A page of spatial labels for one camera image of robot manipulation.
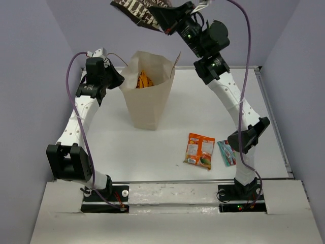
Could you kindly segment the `teal Fox's candy bag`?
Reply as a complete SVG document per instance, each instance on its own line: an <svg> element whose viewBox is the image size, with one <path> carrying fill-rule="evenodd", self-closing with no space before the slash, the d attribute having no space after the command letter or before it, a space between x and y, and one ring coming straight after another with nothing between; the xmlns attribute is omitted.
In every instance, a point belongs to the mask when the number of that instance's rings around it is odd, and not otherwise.
<svg viewBox="0 0 325 244"><path fill-rule="evenodd" d="M220 149L220 153L224 160L224 163L227 167L236 165L236 156L235 151L229 145L227 140L218 141L218 147Z"/></svg>

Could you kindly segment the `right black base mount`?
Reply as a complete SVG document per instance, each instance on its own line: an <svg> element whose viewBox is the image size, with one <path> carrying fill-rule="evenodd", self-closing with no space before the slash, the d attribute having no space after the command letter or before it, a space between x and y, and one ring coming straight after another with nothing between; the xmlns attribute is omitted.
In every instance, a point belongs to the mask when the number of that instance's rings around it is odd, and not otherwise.
<svg viewBox="0 0 325 244"><path fill-rule="evenodd" d="M216 197L219 201L219 212L267 212L264 195L262 194L256 201L259 190L260 184L253 189L252 193L240 196L235 192L234 185L218 185Z"/></svg>

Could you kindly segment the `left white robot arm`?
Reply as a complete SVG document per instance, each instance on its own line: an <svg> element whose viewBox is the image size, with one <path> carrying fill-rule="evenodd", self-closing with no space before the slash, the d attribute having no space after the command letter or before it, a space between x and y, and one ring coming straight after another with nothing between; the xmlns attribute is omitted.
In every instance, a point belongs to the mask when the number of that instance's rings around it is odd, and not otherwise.
<svg viewBox="0 0 325 244"><path fill-rule="evenodd" d="M54 178L80 183L106 201L112 196L112 180L95 170L86 135L106 90L120 86L124 77L102 54L87 54L85 68L76 95L67 92L73 111L66 128L55 144L47 146L46 155Z"/></svg>

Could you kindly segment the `orange candy bag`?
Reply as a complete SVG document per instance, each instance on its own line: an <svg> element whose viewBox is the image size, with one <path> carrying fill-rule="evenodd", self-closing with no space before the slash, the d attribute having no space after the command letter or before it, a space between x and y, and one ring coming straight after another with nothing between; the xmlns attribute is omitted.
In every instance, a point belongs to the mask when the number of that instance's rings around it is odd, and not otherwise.
<svg viewBox="0 0 325 244"><path fill-rule="evenodd" d="M189 133L184 163L211 170L215 138Z"/></svg>

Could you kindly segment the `orange Kettle chips bag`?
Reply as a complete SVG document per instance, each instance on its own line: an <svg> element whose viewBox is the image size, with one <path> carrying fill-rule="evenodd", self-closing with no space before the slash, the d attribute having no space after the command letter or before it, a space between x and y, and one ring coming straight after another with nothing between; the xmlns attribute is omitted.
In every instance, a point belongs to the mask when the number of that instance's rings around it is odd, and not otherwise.
<svg viewBox="0 0 325 244"><path fill-rule="evenodd" d="M153 86L154 83L152 82L152 80L147 76L145 71L142 70L138 77L136 88L148 88Z"/></svg>

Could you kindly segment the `cream paper bag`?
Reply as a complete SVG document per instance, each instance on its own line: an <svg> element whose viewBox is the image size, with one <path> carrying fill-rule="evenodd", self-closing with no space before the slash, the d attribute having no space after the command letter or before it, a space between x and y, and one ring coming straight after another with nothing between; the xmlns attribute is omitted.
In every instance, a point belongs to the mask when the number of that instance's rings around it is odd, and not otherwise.
<svg viewBox="0 0 325 244"><path fill-rule="evenodd" d="M168 100L174 76L174 62L162 55L137 51L121 71L124 82L119 86L137 129L156 130ZM138 78L144 72L153 86L137 88Z"/></svg>

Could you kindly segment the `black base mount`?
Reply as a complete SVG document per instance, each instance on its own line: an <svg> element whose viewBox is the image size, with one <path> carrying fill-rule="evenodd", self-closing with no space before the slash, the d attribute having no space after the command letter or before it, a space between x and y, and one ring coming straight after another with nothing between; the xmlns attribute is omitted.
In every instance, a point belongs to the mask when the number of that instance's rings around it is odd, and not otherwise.
<svg viewBox="0 0 325 244"><path fill-rule="evenodd" d="M234 185L218 185L216 197L219 201L219 212L267 212L264 195L262 194L256 201L259 190L260 184L253 189L252 193L240 196L235 192Z"/></svg>
<svg viewBox="0 0 325 244"><path fill-rule="evenodd" d="M113 185L112 193L99 190L100 196L87 187L80 188L83 193L81 211L92 214L126 214L129 213L129 185Z"/></svg>

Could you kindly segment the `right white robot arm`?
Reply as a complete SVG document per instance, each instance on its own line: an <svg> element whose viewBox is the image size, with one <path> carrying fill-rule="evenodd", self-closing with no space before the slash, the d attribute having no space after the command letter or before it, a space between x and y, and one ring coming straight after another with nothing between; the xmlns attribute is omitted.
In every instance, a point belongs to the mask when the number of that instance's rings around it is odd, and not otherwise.
<svg viewBox="0 0 325 244"><path fill-rule="evenodd" d="M270 125L267 117L260 117L244 97L245 88L239 89L230 68L220 52L229 46L229 32L220 21L205 26L196 21L200 8L186 2L179 7L149 7L166 35L178 33L198 57L194 67L198 76L218 96L230 114L236 131L228 136L228 143L235 151L236 175L234 184L226 193L246 199L262 188L262 181L254 168L254 151L258 139Z"/></svg>

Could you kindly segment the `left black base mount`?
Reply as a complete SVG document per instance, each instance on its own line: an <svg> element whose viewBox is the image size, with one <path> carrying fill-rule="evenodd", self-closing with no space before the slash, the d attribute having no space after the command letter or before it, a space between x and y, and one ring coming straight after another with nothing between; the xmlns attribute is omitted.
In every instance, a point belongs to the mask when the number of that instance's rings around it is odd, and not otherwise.
<svg viewBox="0 0 325 244"><path fill-rule="evenodd" d="M83 193L81 211L92 214L126 214L129 213L129 185L113 185L112 193L99 190L100 196L87 187L80 188Z"/></svg>

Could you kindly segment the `brown Kettle chips bag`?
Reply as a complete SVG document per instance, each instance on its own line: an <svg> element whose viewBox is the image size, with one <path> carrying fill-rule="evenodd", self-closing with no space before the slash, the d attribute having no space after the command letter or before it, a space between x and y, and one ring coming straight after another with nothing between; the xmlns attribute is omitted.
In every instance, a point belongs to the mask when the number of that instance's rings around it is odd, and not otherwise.
<svg viewBox="0 0 325 244"><path fill-rule="evenodd" d="M169 0L114 0L110 5L121 11L139 27L161 32L160 26L149 12L149 7L172 7Z"/></svg>

